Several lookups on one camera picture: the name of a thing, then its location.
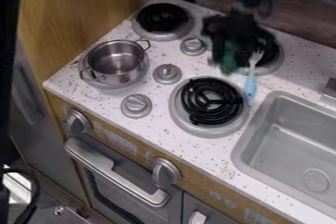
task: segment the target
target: sink drain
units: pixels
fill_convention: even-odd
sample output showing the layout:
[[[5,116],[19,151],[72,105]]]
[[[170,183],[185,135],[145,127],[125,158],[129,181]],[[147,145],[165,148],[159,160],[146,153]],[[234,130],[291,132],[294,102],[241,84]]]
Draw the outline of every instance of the sink drain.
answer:
[[[323,193],[329,189],[330,179],[324,172],[310,169],[304,174],[304,183],[309,190]]]

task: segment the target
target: pot handle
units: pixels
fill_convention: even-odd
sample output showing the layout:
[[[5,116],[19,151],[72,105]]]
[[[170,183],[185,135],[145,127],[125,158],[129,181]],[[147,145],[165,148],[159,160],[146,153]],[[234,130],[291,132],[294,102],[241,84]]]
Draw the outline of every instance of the pot handle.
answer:
[[[147,40],[147,39],[137,39],[135,42],[138,43],[139,41],[143,41],[143,42],[147,43],[147,47],[143,49],[144,51],[147,51],[149,48],[151,48],[151,44],[150,44],[149,40]]]
[[[87,80],[87,81],[97,81],[97,80],[99,80],[99,79],[101,79],[101,78],[105,79],[104,76],[100,76],[100,77],[96,77],[96,76],[94,76],[93,79],[87,79],[87,78],[85,78],[84,75],[83,75],[83,72],[86,71],[86,70],[88,70],[88,69],[89,69],[89,67],[86,67],[85,69],[80,70],[80,78],[81,78],[82,80]]]

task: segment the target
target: stainless steel sink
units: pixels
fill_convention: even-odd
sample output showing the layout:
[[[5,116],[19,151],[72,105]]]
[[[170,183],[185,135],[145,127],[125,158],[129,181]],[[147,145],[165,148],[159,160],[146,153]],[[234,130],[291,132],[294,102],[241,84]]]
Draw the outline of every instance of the stainless steel sink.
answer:
[[[232,152],[239,170],[336,218],[336,113],[270,93]]]

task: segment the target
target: cabinet door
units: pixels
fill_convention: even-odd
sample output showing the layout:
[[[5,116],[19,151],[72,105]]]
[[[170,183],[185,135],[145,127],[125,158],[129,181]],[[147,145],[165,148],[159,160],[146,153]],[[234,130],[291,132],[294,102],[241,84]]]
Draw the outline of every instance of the cabinet door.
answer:
[[[238,222],[184,193],[183,224],[238,224]]]

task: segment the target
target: speckled countertop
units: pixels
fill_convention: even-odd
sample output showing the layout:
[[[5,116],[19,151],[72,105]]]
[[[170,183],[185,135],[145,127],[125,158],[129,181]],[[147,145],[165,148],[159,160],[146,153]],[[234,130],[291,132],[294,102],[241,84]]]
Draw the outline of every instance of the speckled countertop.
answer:
[[[151,0],[151,2],[168,2],[184,6],[191,11],[197,21],[215,14],[214,11],[180,0]],[[192,34],[199,34],[200,26],[201,23],[197,23]],[[257,94],[251,104],[248,122],[267,93],[283,90],[317,103],[328,78],[336,78],[335,49],[283,32],[274,30],[273,32],[284,48],[285,62],[277,72],[257,78]],[[123,38],[130,40],[139,38],[132,30],[130,19],[123,21],[99,41]],[[96,117],[173,155],[219,183],[295,222],[335,223],[335,219],[241,173],[234,166],[231,152],[246,125],[229,137],[214,140],[194,137],[175,125],[168,111],[169,95],[175,85],[161,85],[153,80],[152,71],[157,66],[166,63],[178,65],[183,71],[182,81],[207,75],[221,77],[243,87],[246,79],[240,75],[223,77],[219,70],[207,66],[209,51],[197,57],[186,56],[180,51],[180,42],[181,40],[152,42],[152,47],[148,50],[149,72],[140,83],[124,89],[103,93],[80,80],[77,65],[73,63],[84,53],[44,82],[43,86]],[[133,93],[145,94],[153,102],[152,112],[136,121],[126,118],[120,111],[121,101]]]

